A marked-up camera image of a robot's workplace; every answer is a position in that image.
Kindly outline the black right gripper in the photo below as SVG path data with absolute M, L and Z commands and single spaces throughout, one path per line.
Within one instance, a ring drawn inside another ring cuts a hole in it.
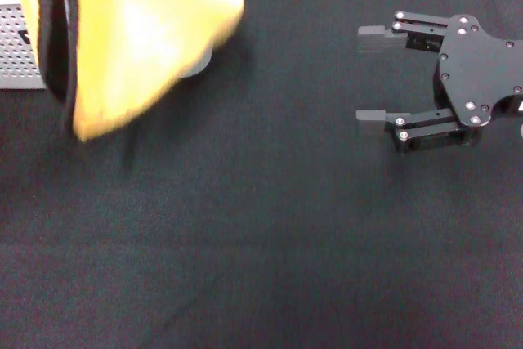
M 389 134 L 397 152 L 460 145 L 500 118 L 522 116 L 522 41 L 490 36 L 477 18 L 398 10 L 389 27 L 360 26 L 358 51 L 407 48 L 439 52 L 433 77 L 439 110 L 357 110 L 360 132 Z

